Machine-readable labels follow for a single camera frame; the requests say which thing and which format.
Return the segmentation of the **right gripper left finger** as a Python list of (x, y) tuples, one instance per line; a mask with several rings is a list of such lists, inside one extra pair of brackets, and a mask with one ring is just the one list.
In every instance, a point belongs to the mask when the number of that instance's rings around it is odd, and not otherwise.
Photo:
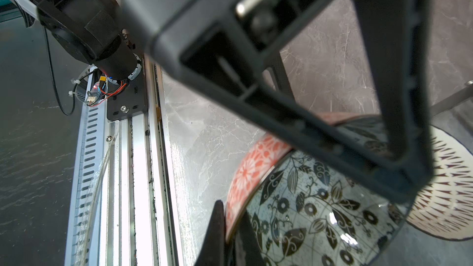
[(194, 266), (225, 264), (225, 216), (221, 200), (214, 203), (201, 251)]

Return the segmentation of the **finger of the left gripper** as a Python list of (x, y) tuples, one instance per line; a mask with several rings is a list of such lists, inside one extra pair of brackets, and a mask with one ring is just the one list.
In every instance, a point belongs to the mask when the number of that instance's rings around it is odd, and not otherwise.
[[(423, 73), (427, 0), (352, 1), (388, 137), (386, 154), (363, 148), (282, 91), (199, 93), (383, 197), (403, 203), (433, 174)], [(313, 18), (331, 2), (315, 5)]]

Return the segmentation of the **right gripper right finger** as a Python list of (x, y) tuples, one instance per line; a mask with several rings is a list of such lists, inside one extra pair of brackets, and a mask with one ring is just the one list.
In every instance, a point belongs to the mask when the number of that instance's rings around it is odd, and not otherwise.
[(264, 266), (265, 264), (251, 224), (241, 221), (235, 235), (235, 265)]

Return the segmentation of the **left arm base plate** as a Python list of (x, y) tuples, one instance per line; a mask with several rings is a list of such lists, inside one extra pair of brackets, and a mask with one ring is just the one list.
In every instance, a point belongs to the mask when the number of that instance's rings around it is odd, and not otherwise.
[(109, 121), (131, 118), (146, 113), (149, 108), (144, 64), (138, 55), (135, 56), (140, 72), (133, 80), (128, 80), (127, 85), (120, 93), (107, 100), (107, 119)]

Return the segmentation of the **aluminium front rail frame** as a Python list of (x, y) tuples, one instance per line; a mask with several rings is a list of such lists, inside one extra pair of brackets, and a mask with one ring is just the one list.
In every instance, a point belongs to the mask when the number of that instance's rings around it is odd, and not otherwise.
[(109, 121), (107, 103), (83, 106), (65, 265), (179, 263), (160, 94), (162, 72), (144, 60), (149, 108)]

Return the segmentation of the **stainless steel dish rack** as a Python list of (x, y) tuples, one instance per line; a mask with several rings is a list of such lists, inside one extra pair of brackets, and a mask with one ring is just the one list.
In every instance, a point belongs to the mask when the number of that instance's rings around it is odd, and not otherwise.
[(463, 89), (434, 104), (430, 109), (431, 116), (436, 116), (440, 113), (449, 111), (458, 106), (459, 104), (470, 100), (471, 98), (473, 98), (472, 80), (468, 81)]

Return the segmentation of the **white brown lattice bowl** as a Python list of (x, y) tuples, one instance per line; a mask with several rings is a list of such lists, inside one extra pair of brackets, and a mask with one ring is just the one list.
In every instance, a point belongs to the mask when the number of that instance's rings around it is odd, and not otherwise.
[(473, 238), (473, 154), (431, 126), (434, 177), (418, 193), (407, 217), (414, 228), (448, 241)]

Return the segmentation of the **left green circuit board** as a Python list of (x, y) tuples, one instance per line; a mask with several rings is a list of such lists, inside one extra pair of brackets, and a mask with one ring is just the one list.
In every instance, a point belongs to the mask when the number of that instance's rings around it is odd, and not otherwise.
[(85, 103), (88, 107), (98, 105), (105, 97), (107, 89), (107, 79), (101, 76), (98, 81), (92, 84), (91, 89), (87, 91)]

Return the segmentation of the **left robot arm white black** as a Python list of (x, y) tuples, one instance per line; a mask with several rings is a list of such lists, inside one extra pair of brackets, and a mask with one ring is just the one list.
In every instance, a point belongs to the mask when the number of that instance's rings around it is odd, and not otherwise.
[(433, 176), (425, 84), (430, 0), (352, 0), (388, 137), (377, 155), (271, 90), (270, 60), (333, 0), (15, 0), (77, 60), (133, 80), (121, 33), (192, 90), (397, 203)]

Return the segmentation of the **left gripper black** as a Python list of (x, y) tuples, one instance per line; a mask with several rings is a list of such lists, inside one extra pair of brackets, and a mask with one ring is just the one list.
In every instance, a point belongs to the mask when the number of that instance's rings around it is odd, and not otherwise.
[(331, 0), (121, 0), (146, 53), (198, 92), (271, 92), (269, 59)]

